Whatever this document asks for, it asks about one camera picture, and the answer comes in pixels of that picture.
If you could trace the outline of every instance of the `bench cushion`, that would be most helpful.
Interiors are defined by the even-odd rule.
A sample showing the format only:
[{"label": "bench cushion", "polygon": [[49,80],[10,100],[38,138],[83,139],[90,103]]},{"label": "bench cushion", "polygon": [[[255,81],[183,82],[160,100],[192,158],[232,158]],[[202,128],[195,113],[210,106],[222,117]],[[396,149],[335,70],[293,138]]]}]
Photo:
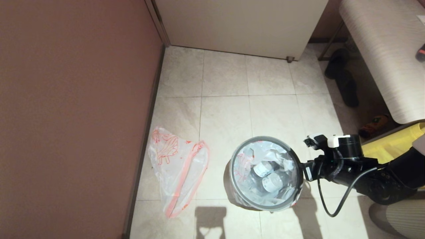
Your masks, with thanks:
[{"label": "bench cushion", "polygon": [[393,119],[425,119],[425,64],[415,59],[425,43],[416,15],[425,9],[417,0],[343,0],[340,14]]}]

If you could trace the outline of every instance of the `shoe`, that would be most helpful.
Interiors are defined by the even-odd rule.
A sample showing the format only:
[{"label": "shoe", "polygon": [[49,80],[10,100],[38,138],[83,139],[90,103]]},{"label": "shoe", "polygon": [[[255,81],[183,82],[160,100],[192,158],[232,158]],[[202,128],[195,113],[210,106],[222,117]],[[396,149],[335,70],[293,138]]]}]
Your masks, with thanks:
[{"label": "shoe", "polygon": [[359,106],[359,99],[357,98],[357,84],[351,73],[344,69],[336,75],[335,81],[345,105],[348,107]]},{"label": "shoe", "polygon": [[332,80],[335,79],[338,72],[347,65],[348,60],[350,60],[350,53],[347,49],[341,48],[334,51],[326,67],[325,76]]}]

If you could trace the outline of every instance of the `plastic bag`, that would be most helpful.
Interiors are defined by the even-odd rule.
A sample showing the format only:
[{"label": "plastic bag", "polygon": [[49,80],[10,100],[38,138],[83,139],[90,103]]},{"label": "plastic bag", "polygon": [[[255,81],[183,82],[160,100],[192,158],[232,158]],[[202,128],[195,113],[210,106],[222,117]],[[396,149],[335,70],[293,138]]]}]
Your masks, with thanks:
[{"label": "plastic bag", "polygon": [[156,127],[148,155],[159,180],[162,210],[168,218],[177,216],[193,198],[209,160],[208,146],[177,137]]}]

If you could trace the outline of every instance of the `yellow bag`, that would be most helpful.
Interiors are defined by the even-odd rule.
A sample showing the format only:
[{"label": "yellow bag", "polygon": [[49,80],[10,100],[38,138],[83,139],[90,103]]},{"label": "yellow bag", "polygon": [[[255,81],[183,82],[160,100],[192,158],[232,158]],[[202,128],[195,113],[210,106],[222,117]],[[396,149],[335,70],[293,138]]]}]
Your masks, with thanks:
[{"label": "yellow bag", "polygon": [[380,164],[387,163],[407,152],[413,141],[425,133],[425,122],[417,123],[366,145],[362,145],[365,157],[378,159]]}]

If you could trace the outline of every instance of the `door frame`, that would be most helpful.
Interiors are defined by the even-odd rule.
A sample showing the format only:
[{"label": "door frame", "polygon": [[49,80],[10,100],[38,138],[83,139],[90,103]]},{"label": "door frame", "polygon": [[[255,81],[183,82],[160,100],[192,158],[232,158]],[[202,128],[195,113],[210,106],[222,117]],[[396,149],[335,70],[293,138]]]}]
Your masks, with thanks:
[{"label": "door frame", "polygon": [[155,23],[156,30],[159,33],[159,37],[161,38],[165,47],[169,47],[171,45],[170,39],[168,38],[167,32],[165,31],[165,27],[162,24],[161,14],[159,13],[155,0],[144,0],[144,1],[152,17],[152,20]]}]

